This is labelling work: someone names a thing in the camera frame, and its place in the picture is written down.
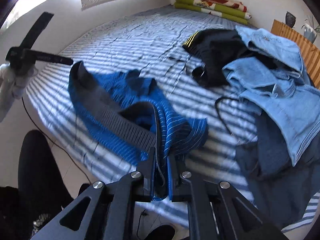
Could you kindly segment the white gloved left hand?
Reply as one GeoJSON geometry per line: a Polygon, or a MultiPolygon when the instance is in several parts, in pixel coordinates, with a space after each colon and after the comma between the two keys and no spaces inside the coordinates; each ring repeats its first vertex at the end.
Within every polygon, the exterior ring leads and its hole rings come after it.
{"type": "Polygon", "coordinates": [[[9,63],[1,64],[1,122],[5,119],[15,100],[22,97],[28,83],[37,71],[34,64],[26,65],[26,74],[18,76],[9,63]]]}

